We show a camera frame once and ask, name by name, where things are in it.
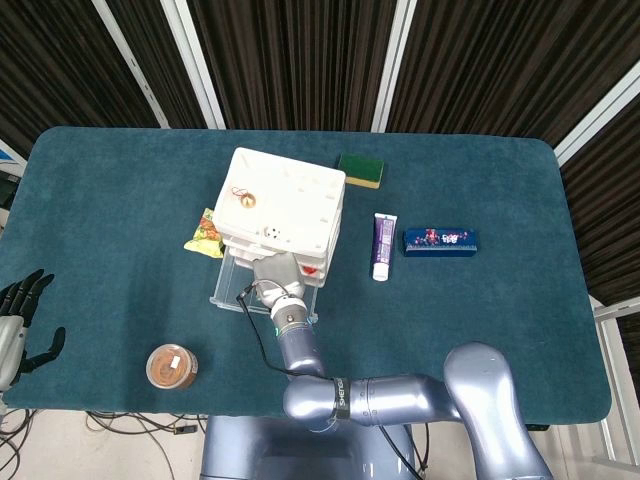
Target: black curtain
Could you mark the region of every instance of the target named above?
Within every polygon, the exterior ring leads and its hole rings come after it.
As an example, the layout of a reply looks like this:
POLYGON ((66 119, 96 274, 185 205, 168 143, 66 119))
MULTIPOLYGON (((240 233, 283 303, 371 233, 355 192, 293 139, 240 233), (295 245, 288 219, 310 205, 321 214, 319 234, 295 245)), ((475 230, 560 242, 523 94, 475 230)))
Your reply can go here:
POLYGON ((87 0, 2 0, 0 138, 24 157, 56 125, 157 127, 87 0))
POLYGON ((640 58, 637 0, 419 0, 388 131, 557 145, 640 58))
POLYGON ((171 128, 207 128, 159 0, 107 0, 171 128))
MULTIPOLYGON (((640 97, 561 169, 590 293, 640 296, 640 97)), ((618 320, 640 400, 640 315, 618 320)))
POLYGON ((395 0, 190 0, 229 128, 370 130, 395 0))

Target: toothpaste box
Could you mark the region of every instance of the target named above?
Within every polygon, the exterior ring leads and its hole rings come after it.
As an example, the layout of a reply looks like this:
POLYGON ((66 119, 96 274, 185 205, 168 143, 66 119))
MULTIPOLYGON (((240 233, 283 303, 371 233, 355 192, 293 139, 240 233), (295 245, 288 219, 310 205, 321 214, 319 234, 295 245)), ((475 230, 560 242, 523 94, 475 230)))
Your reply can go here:
POLYGON ((468 228, 409 228, 404 232, 407 257, 470 257, 477 251, 476 232, 468 228))

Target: chip bag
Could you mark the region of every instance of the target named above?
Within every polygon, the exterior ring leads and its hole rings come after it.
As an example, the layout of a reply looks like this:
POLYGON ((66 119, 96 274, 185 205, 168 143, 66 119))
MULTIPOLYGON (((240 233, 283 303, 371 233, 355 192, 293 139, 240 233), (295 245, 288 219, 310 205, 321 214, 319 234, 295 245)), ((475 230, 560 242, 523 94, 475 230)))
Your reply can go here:
POLYGON ((184 244, 186 250, 202 253, 213 258, 222 258, 222 237, 213 224, 213 210, 205 208, 193 239, 184 244))

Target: sponge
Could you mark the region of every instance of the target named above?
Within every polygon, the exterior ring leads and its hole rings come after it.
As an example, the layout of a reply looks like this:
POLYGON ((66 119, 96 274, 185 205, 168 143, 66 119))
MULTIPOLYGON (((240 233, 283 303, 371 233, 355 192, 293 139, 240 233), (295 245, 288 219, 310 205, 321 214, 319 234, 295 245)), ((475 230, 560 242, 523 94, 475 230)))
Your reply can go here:
POLYGON ((347 174, 347 183, 367 188, 379 188, 384 162, 373 157, 343 153, 338 170, 347 174))

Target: robot finger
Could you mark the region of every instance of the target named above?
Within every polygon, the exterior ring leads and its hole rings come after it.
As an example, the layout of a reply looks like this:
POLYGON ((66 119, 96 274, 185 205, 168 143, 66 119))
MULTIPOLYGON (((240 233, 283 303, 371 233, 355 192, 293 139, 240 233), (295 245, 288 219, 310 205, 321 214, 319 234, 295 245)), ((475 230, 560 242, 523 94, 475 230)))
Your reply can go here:
POLYGON ((36 368, 44 365, 45 363, 49 363, 60 355, 62 351, 62 347, 64 347, 64 341, 66 337, 66 330, 64 327, 58 327, 56 333, 53 335, 53 341, 51 342, 51 347, 49 351, 45 353, 41 353, 40 355, 36 355, 31 358, 23 358, 20 362, 20 368, 18 369, 19 373, 31 373, 36 368))
POLYGON ((0 290, 0 305, 2 305, 2 302, 4 302, 4 296, 9 293, 9 290, 11 290, 11 287, 13 287, 13 283, 9 286, 4 287, 2 290, 0 290))
POLYGON ((33 315, 36 313, 36 308, 38 307, 38 299, 40 298, 42 291, 53 281, 54 278, 55 275, 53 273, 40 278, 33 284, 31 289, 29 290, 29 293, 27 293, 24 302, 22 302, 20 313, 18 313, 18 315, 24 318, 24 326, 26 328, 29 328, 31 326, 31 320, 33 320, 33 315))
POLYGON ((42 277, 44 273, 43 269, 36 270, 27 278, 25 278, 20 284, 20 288, 18 289, 18 293, 16 293, 15 298, 13 299, 13 303, 11 303, 11 308, 9 309, 9 315, 19 315, 20 308, 22 307, 22 302, 24 301, 27 292, 31 289, 33 284, 42 277))
POLYGON ((18 293, 18 288, 20 288, 20 283, 14 283, 9 287, 9 291, 5 294, 4 301, 0 305, 0 317, 9 314, 11 303, 13 303, 16 293, 18 293))

